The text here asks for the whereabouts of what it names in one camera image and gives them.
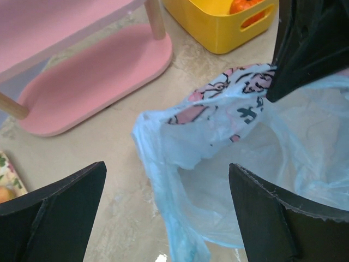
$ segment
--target wooden leg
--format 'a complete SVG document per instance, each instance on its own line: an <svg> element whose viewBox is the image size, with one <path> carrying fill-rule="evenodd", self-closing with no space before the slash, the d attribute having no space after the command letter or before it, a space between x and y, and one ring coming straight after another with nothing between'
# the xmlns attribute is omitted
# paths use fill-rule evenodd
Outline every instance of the wooden leg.
<svg viewBox="0 0 349 262"><path fill-rule="evenodd" d="M0 93L0 110L20 120L26 118L29 114L29 110L26 107L13 101L3 93Z"/></svg>
<svg viewBox="0 0 349 262"><path fill-rule="evenodd" d="M163 17L161 15L159 0L146 0L144 5L146 6L149 23L152 27L155 40L164 39L166 36L166 31Z"/></svg>

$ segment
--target pink wooden board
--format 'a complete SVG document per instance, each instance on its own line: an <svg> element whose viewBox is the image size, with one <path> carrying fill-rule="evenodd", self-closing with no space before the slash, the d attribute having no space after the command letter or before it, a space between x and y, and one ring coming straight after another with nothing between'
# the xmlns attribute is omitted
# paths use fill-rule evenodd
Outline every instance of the pink wooden board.
<svg viewBox="0 0 349 262"><path fill-rule="evenodd" d="M150 25L127 27L36 77L19 97L29 108L19 124L62 133L158 77L171 57L169 36L156 41Z"/></svg>
<svg viewBox="0 0 349 262"><path fill-rule="evenodd" d="M0 82L65 49L145 0L0 0Z"/></svg>

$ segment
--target wooden dowel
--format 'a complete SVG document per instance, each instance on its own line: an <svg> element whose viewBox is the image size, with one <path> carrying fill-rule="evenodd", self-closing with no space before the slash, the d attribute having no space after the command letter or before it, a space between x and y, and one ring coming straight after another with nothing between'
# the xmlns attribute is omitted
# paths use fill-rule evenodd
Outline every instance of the wooden dowel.
<svg viewBox="0 0 349 262"><path fill-rule="evenodd" d="M155 40L162 40L166 36L163 17L161 15L161 9L159 0L146 0L144 3L149 19L149 23L152 28L153 36Z"/></svg>
<svg viewBox="0 0 349 262"><path fill-rule="evenodd" d="M29 114L29 110L26 107L13 101L3 93L0 93L0 110L20 120L26 118Z"/></svg>

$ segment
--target toy fruit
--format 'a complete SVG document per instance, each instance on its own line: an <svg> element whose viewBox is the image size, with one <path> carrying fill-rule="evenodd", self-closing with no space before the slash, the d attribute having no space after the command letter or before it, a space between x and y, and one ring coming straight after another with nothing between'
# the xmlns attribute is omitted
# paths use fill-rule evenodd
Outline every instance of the toy fruit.
<svg viewBox="0 0 349 262"><path fill-rule="evenodd" d="M5 186L0 186L0 204L6 201L9 201L11 199L14 199L15 197L16 197L16 194L13 190Z"/></svg>
<svg viewBox="0 0 349 262"><path fill-rule="evenodd" d="M241 11L244 11L246 9L249 9L250 7L253 7L255 4L258 4L259 2L262 2L263 0L234 0L230 6L230 14L235 14ZM259 19L262 19L265 16L265 11L261 11L260 13L252 16L251 18L247 19L243 24L242 27L246 28L253 23L257 22Z"/></svg>

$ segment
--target orange pumpkin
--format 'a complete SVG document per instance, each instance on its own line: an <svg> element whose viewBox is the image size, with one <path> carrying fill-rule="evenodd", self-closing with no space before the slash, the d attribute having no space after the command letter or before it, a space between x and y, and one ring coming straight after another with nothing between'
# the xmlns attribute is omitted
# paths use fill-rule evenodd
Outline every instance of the orange pumpkin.
<svg viewBox="0 0 349 262"><path fill-rule="evenodd" d="M234 0L230 6L230 14L236 14L238 12L244 11L253 7L255 4L262 2L263 0ZM242 27L246 28L253 23L257 22L259 19L262 19L265 16L265 11L248 18L243 24Z"/></svg>

